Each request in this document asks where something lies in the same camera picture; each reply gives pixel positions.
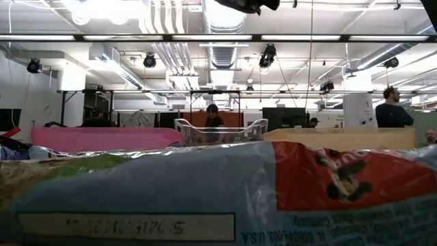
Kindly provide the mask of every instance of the pipe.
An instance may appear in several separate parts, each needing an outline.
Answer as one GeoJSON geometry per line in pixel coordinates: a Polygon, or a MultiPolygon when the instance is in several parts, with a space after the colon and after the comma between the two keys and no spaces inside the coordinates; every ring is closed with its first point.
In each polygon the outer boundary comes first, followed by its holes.
{"type": "MultiPolygon", "coordinates": [[[[142,33],[149,33],[149,31],[147,30],[147,27],[146,27],[146,22],[147,21],[146,21],[145,18],[140,18],[138,20],[138,26],[139,26],[139,29],[141,30],[142,33]]],[[[171,71],[173,74],[175,74],[174,71],[171,70],[171,66],[169,65],[167,59],[165,59],[165,57],[164,57],[163,53],[161,52],[160,48],[158,48],[155,43],[152,44],[152,48],[155,50],[155,53],[157,53],[158,56],[161,58],[161,61],[163,62],[164,66],[169,71],[171,71]]]]}
{"type": "MultiPolygon", "coordinates": [[[[144,25],[140,24],[140,29],[143,33],[151,33],[151,34],[155,34],[155,27],[153,25],[152,22],[152,5],[150,4],[150,0],[143,0],[143,5],[145,8],[145,16],[144,16],[144,25]]],[[[171,64],[170,58],[168,57],[167,52],[165,52],[162,44],[152,44],[152,48],[155,50],[156,53],[158,53],[159,57],[161,58],[161,60],[163,61],[165,67],[170,70],[173,74],[177,74],[178,71],[176,69],[176,67],[173,67],[173,64],[171,64]]]]}
{"type": "MultiPolygon", "coordinates": [[[[160,0],[152,0],[154,2],[155,15],[154,15],[154,27],[158,33],[164,33],[163,25],[161,24],[161,1],[160,0]]],[[[161,53],[165,56],[165,59],[168,59],[169,64],[171,65],[171,69],[173,73],[177,74],[180,71],[180,67],[178,69],[176,62],[171,59],[171,52],[168,52],[166,49],[166,45],[157,44],[157,47],[161,49],[161,53]]]]}
{"type": "MultiPolygon", "coordinates": [[[[165,6],[165,29],[167,29],[167,32],[170,34],[175,33],[175,30],[173,29],[173,21],[171,19],[171,0],[164,0],[164,6],[165,6]]],[[[164,46],[167,48],[167,53],[169,56],[173,59],[176,69],[178,70],[178,74],[184,74],[184,72],[181,69],[181,65],[179,63],[179,59],[174,53],[173,49],[171,48],[174,45],[170,45],[169,43],[165,43],[164,46]]]]}
{"type": "MultiPolygon", "coordinates": [[[[175,2],[175,13],[176,13],[176,18],[175,18],[176,30],[178,31],[178,33],[185,33],[184,25],[182,22],[182,15],[183,15],[182,0],[174,0],[174,2],[175,2]]],[[[188,49],[188,44],[182,43],[179,49],[180,51],[178,50],[178,52],[180,53],[180,56],[182,55],[183,57],[185,57],[184,62],[186,63],[187,70],[189,70],[191,74],[195,75],[196,71],[193,66],[193,61],[191,60],[191,54],[190,54],[190,50],[188,49]]]]}

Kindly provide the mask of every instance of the cable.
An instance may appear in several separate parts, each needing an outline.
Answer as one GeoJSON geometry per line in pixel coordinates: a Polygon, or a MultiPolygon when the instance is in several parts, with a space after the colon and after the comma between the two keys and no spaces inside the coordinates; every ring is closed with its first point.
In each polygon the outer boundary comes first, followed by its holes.
{"type": "Polygon", "coordinates": [[[278,55],[276,56],[276,60],[277,60],[278,65],[279,65],[279,70],[281,71],[282,78],[284,79],[284,83],[285,83],[285,85],[287,86],[288,92],[290,93],[290,96],[291,96],[292,99],[293,99],[294,106],[295,106],[295,107],[298,107],[298,105],[296,104],[296,101],[294,100],[293,94],[292,94],[292,92],[290,91],[290,87],[288,86],[287,79],[285,79],[285,75],[284,75],[284,72],[282,71],[281,63],[279,63],[279,57],[278,57],[278,55]]]}
{"type": "Polygon", "coordinates": [[[29,93],[30,78],[31,78],[31,73],[29,73],[29,78],[27,79],[27,85],[26,85],[26,90],[25,90],[25,101],[24,101],[24,105],[23,105],[23,110],[25,110],[26,105],[27,105],[27,94],[29,93]]]}
{"type": "MultiPolygon", "coordinates": [[[[8,18],[9,18],[9,34],[12,33],[12,19],[11,19],[11,9],[12,9],[12,5],[14,5],[14,2],[12,1],[11,3],[9,3],[9,8],[8,8],[8,18]]],[[[8,43],[9,49],[11,49],[11,42],[8,43]]]]}
{"type": "Polygon", "coordinates": [[[307,95],[305,96],[305,109],[307,109],[309,87],[311,85],[311,60],[313,56],[313,28],[314,28],[314,0],[311,0],[311,39],[309,41],[309,67],[308,67],[308,86],[307,95]]]}
{"type": "Polygon", "coordinates": [[[390,87],[389,83],[389,69],[385,68],[385,77],[387,78],[387,87],[390,87]]]}

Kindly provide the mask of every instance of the spotlight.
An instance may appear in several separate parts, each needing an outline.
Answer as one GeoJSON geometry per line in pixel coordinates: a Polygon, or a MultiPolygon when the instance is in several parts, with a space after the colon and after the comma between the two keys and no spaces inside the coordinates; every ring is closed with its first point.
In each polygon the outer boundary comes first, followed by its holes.
{"type": "Polygon", "coordinates": [[[146,68],[154,68],[156,66],[155,54],[147,53],[143,64],[146,68]]]}
{"type": "Polygon", "coordinates": [[[399,65],[399,60],[396,57],[391,58],[390,60],[383,63],[385,68],[396,68],[399,65]]]}
{"type": "Polygon", "coordinates": [[[261,59],[259,60],[259,67],[263,68],[264,70],[266,68],[269,68],[270,65],[272,65],[272,63],[274,62],[275,56],[276,56],[276,48],[274,47],[274,44],[267,44],[267,47],[264,50],[261,59]]]}
{"type": "Polygon", "coordinates": [[[332,81],[327,81],[320,85],[321,95],[325,95],[334,89],[334,83],[332,81]]]}
{"type": "Polygon", "coordinates": [[[39,59],[32,58],[27,64],[27,72],[31,74],[40,74],[42,72],[42,66],[39,59]]]}

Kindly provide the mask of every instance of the computer monitor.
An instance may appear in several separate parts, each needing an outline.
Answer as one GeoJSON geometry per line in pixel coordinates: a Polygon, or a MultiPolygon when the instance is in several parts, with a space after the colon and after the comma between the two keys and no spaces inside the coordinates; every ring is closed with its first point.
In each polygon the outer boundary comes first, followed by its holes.
{"type": "Polygon", "coordinates": [[[262,117],[268,120],[268,131],[295,126],[307,127],[305,108],[262,108],[262,117]]]}

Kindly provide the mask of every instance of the plastic container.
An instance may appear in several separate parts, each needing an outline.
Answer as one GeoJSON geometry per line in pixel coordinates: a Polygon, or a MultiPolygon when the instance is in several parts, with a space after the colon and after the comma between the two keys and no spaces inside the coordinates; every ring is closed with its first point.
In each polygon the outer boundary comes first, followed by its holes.
{"type": "Polygon", "coordinates": [[[185,119],[175,120],[175,129],[182,133],[184,147],[261,141],[267,126],[266,119],[256,120],[248,127],[195,127],[185,119]]]}

